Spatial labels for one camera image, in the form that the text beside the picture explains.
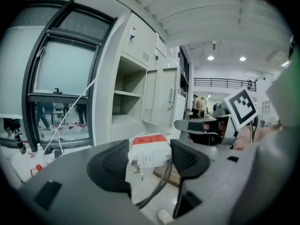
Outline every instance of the vent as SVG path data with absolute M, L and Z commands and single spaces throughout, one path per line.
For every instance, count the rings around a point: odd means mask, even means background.
M 144 117 L 151 118 L 152 117 L 152 109 L 144 109 Z
M 146 54 L 145 52 L 142 53 L 142 58 L 143 58 L 146 62 L 149 61 L 149 55 Z

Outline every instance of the ceiling light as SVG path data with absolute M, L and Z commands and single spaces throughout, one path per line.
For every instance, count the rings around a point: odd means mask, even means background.
M 284 64 L 282 64 L 283 67 L 287 67 L 290 65 L 290 61 L 285 62 Z

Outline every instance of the railing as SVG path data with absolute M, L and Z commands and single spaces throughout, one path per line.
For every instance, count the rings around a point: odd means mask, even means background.
M 256 92 L 256 82 L 225 78 L 194 78 L 194 86 L 221 87 L 221 88 L 246 88 Z

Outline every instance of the red label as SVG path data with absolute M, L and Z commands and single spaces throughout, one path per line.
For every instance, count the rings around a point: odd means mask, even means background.
M 156 142 L 166 142 L 164 136 L 161 134 L 157 135 L 151 135 L 151 136 L 145 136 L 145 137 L 137 137 L 134 139 L 132 145 L 139 145 L 139 144 L 145 144 L 145 143 L 156 143 Z

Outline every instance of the cabinet door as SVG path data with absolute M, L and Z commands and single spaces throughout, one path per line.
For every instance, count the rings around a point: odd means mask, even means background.
M 142 121 L 173 127 L 179 71 L 178 67 L 168 67 L 147 72 Z
M 154 61 L 154 68 L 167 68 L 169 60 L 158 50 L 158 60 Z
M 128 31 L 123 52 L 139 60 L 146 66 L 153 67 L 155 45 L 155 33 L 139 17 L 135 16 Z

